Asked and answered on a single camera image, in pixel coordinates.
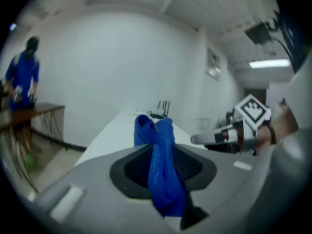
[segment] floor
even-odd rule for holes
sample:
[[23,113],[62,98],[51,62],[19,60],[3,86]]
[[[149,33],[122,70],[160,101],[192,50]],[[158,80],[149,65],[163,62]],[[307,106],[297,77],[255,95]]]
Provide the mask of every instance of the floor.
[[[49,185],[70,171],[81,157],[82,152],[66,150],[62,146],[51,144],[49,140],[36,134],[33,134],[33,141],[41,148],[41,154],[38,155],[37,168],[30,172],[30,177],[40,194]],[[38,194],[24,178],[19,176],[3,135],[0,136],[0,144],[3,164],[12,184],[22,196],[31,201],[34,200]]]

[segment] person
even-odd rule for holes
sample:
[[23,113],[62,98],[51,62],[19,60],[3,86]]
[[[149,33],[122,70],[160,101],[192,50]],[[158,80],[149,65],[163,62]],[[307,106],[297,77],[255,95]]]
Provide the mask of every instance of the person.
[[[298,12],[293,0],[276,0],[279,6],[279,25],[287,48],[295,61],[292,68],[295,76],[285,92],[287,107],[283,114],[272,120],[269,126],[260,126],[256,138],[256,153],[272,144],[280,143],[298,129],[312,127],[312,24]],[[300,0],[301,10],[311,7],[311,0]]]
[[[12,59],[6,72],[5,87],[10,96],[9,108],[12,112],[34,106],[29,94],[36,94],[39,81],[39,61],[35,56],[38,46],[39,38],[31,37],[26,43],[26,49]],[[15,125],[14,134],[27,154],[37,155],[40,148],[32,142],[30,124],[29,120]]]

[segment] fluorescent light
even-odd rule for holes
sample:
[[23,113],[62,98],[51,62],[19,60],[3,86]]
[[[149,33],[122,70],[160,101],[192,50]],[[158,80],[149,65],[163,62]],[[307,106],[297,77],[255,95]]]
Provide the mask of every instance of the fluorescent light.
[[12,23],[11,26],[10,26],[10,30],[14,30],[16,28],[16,26],[17,25],[15,23]]
[[260,60],[249,62],[252,68],[275,68],[275,67],[289,67],[291,65],[288,59],[277,60]]

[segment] white table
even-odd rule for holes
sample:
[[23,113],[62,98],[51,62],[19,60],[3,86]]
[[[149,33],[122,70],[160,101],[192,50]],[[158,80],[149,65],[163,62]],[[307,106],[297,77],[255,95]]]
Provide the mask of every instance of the white table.
[[[143,112],[136,113],[119,113],[93,140],[87,150],[80,157],[76,166],[82,162],[99,157],[106,154],[111,154],[122,149],[134,146],[134,129],[135,119]],[[173,124],[176,144],[186,144],[205,149],[202,145],[193,145],[191,137]]]

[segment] wooden table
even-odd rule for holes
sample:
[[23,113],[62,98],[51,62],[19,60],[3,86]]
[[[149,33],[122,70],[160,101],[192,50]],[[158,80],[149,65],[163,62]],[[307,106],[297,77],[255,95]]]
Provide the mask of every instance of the wooden table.
[[[6,143],[7,143],[13,164],[14,164],[19,176],[24,177],[27,180],[27,182],[29,183],[29,185],[36,192],[38,192],[38,191],[37,191],[35,185],[33,184],[31,177],[27,171],[26,165],[25,165],[26,162],[25,162],[25,159],[23,157],[23,153],[21,151],[20,142],[19,142],[19,152],[20,152],[20,156],[22,158],[23,164],[19,163],[18,150],[16,147],[17,143],[15,143],[15,145],[12,143],[10,130],[15,125],[21,124],[21,123],[26,122],[28,120],[31,120],[32,118],[34,118],[36,116],[44,115],[46,113],[51,113],[51,117],[50,117],[50,140],[52,142],[52,119],[54,119],[59,138],[60,138],[61,142],[63,142],[63,139],[62,139],[61,133],[59,131],[54,112],[56,110],[64,109],[64,108],[65,108],[65,106],[54,105],[54,104],[50,104],[50,103],[38,103],[32,109],[20,109],[20,110],[16,110],[15,112],[10,112],[9,110],[5,110],[5,111],[0,112],[0,132],[5,133]],[[46,130],[48,131],[46,119],[44,119],[44,124],[47,128]]]

